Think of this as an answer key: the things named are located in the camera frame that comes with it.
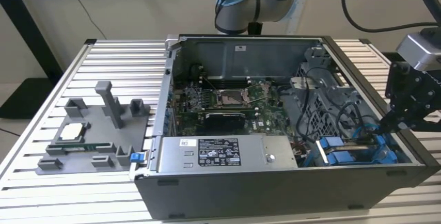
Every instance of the slotted aluminum surface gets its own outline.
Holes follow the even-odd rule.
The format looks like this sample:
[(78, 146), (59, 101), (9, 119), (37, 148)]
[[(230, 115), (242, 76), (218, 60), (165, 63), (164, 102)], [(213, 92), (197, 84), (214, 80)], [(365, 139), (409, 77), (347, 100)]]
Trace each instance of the slotted aluminum surface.
[[(337, 43), (384, 95), (389, 61), (360, 40), (337, 40)], [(161, 223), (150, 217), (127, 172), (38, 176), (34, 170), (62, 124), (66, 115), (62, 107), (69, 97), (85, 97), (87, 104), (102, 104), (93, 90), (98, 80), (113, 80), (113, 92), (122, 103), (137, 97), (153, 106), (149, 121), (153, 125), (166, 61), (164, 52), (164, 41), (98, 41), (95, 45), (85, 46), (0, 166), (5, 172), (0, 179), (0, 223)], [(429, 118), (440, 118), (439, 113)], [(150, 133), (152, 128), (148, 128), (145, 147), (152, 142)], [(416, 136), (441, 161), (441, 134), (417, 132)], [(369, 211), (202, 220), (197, 223), (440, 223), (440, 220), (441, 173), (421, 186), (397, 190)]]

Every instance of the floor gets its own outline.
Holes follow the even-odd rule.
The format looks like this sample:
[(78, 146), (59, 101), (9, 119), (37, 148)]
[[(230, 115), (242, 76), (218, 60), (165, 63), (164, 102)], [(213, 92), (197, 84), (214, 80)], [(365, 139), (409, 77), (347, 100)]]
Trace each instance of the floor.
[[(6, 102), (10, 95), (14, 93), (15, 89), (19, 87), (21, 83), (2, 83), (0, 84), (0, 105)], [(31, 119), (11, 120), (0, 118), (0, 128), (22, 134), (26, 130)], [(18, 136), (0, 131), (0, 163), (6, 158), (17, 140)]]

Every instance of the sticker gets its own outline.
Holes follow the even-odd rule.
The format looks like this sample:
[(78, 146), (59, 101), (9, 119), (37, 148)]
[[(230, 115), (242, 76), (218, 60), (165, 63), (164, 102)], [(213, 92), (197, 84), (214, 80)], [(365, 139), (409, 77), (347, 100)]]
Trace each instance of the sticker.
[(181, 139), (180, 146), (181, 147), (196, 147), (196, 139)]
[(238, 139), (200, 139), (198, 161), (201, 166), (240, 166)]
[(244, 45), (241, 45), (241, 46), (236, 46), (236, 47), (234, 47), (234, 50), (236, 50), (236, 51), (246, 51), (246, 50), (248, 50), (248, 47), (244, 46)]

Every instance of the blue plastic clip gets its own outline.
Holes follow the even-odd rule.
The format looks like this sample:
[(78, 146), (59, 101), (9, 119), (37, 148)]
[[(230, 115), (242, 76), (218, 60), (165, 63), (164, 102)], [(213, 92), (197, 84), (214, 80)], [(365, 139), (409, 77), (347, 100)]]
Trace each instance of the blue plastic clip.
[(145, 153), (133, 153), (130, 156), (131, 163), (143, 163), (145, 162)]

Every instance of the motherboard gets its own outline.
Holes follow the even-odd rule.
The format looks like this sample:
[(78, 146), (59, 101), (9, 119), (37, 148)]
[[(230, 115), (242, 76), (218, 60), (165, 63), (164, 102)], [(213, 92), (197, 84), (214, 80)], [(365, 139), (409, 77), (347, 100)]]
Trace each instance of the motherboard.
[(174, 91), (177, 135), (266, 134), (293, 140), (280, 87), (270, 79), (190, 82)]

